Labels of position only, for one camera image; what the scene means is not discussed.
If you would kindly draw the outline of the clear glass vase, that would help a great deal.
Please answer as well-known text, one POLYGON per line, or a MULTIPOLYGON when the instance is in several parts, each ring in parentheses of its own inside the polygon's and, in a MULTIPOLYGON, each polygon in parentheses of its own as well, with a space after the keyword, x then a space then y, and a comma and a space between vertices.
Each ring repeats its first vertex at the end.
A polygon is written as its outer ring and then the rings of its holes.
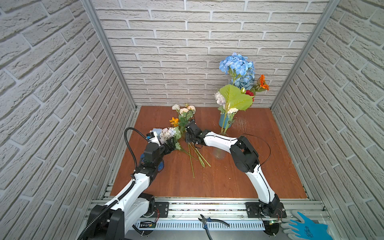
POLYGON ((217 160, 223 160, 227 155, 227 152, 222 150, 222 149, 219 149, 219 148, 214 148, 213 149, 213 156, 217 159, 217 160))

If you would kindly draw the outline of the teal ceramic vase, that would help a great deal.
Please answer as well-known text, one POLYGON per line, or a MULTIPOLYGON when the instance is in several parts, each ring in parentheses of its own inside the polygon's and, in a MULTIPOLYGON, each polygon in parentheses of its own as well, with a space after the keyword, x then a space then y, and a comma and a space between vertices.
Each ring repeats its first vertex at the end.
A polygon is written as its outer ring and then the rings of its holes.
POLYGON ((219 126, 223 129, 230 128, 232 125, 231 122, 231 115, 228 114, 221 114, 219 119, 219 126))

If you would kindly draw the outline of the peach rose stem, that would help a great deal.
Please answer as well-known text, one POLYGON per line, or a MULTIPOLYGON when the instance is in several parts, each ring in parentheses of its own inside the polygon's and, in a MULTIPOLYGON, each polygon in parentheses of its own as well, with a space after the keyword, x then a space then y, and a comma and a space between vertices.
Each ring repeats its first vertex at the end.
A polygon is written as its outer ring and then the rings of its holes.
POLYGON ((238 111, 245 111, 253 103, 253 97, 246 95, 239 88, 233 85, 223 87, 222 95, 226 99, 226 115, 228 121, 224 130, 227 132, 229 125, 233 122, 234 116, 238 111))

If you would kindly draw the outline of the red carnation flower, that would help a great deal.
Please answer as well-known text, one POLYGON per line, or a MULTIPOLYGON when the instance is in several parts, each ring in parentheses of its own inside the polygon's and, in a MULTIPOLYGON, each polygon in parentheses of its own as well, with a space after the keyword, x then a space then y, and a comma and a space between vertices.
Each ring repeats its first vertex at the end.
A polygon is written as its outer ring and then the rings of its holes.
POLYGON ((254 101, 255 94, 252 91, 246 90, 245 94, 248 96, 251 96, 253 98, 253 101, 254 101))

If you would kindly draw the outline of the light blue rose bouquet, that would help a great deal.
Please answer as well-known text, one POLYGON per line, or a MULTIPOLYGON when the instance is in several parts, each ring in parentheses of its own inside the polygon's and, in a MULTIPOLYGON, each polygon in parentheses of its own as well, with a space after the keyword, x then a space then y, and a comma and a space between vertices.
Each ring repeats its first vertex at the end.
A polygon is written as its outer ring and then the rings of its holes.
POLYGON ((253 76, 246 75, 246 76, 242 76, 239 79, 236 79, 234 85, 239 89, 244 88, 246 91, 248 91, 254 86, 254 81, 255 80, 253 76))

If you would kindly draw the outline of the dark blue hydrangea flower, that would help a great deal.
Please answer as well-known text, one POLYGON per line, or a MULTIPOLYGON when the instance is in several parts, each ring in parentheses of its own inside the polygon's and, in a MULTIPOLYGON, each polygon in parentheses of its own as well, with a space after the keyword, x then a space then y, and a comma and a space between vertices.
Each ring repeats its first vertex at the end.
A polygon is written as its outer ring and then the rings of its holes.
MULTIPOLYGON (((221 70, 225 75, 230 77, 230 82, 227 85, 234 85, 235 80, 241 78, 242 76, 251 75, 255 77, 254 63, 248 61, 248 58, 237 53, 226 57, 220 62, 219 70, 221 70)), ((246 92, 244 88, 240 89, 243 93, 246 92)), ((221 128, 221 134, 225 135, 223 128, 221 128)))

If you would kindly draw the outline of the orange gerbera flower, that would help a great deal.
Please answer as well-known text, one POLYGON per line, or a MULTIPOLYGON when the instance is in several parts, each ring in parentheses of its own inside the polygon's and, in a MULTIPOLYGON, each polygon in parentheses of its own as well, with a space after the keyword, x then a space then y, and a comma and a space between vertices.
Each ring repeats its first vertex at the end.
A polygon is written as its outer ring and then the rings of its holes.
POLYGON ((266 83, 266 78, 264 75, 261 75, 256 81, 254 81, 254 85, 252 87, 252 92, 255 93, 260 93, 264 91, 269 91, 270 87, 266 83))

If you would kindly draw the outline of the pink white mixed bouquet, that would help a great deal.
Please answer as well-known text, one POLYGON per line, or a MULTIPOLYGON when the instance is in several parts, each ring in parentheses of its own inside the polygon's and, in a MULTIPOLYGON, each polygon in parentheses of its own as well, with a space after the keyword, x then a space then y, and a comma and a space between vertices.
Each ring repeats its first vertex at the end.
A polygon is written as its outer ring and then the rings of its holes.
POLYGON ((214 97, 216 99, 217 104, 219 105, 218 110, 221 112, 221 114, 227 113, 227 100, 226 98, 218 91, 214 94, 214 97))

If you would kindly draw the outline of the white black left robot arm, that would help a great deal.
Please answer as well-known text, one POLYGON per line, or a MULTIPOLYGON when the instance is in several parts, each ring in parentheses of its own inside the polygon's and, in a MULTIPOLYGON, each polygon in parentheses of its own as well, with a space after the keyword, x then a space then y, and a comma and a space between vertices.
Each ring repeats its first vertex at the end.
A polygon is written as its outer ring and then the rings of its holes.
POLYGON ((79 240, 93 238, 97 231, 106 231, 105 240, 124 240, 128 230, 144 216, 158 216, 155 210, 155 198, 144 191, 155 180, 163 157, 180 144, 174 139, 160 143, 152 138, 144 151, 140 165, 131 175, 130 182, 109 202, 92 208, 87 226, 80 233, 79 240))

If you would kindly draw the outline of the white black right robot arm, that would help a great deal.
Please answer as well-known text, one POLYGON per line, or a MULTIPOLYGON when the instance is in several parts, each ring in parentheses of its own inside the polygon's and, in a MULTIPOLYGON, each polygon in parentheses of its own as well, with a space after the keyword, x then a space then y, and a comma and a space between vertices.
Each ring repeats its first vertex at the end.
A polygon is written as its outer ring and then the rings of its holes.
POLYGON ((284 206, 265 178, 259 154, 245 136, 230 138, 209 130, 202 131, 195 120, 186 126, 186 142, 214 147, 231 154, 235 166, 250 179, 259 198, 259 211, 264 217, 285 218, 284 206))

